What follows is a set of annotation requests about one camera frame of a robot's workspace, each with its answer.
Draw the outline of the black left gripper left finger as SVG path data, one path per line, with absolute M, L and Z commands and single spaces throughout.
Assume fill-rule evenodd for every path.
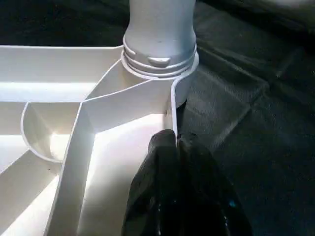
M 173 130 L 152 136 L 147 155 L 129 190 L 124 236 L 178 236 L 181 233 L 180 163 Z

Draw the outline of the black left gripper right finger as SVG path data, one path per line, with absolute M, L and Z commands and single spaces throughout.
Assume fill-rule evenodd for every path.
M 251 224 L 232 183 L 195 134 L 177 140 L 185 198 L 185 235 L 251 236 Z

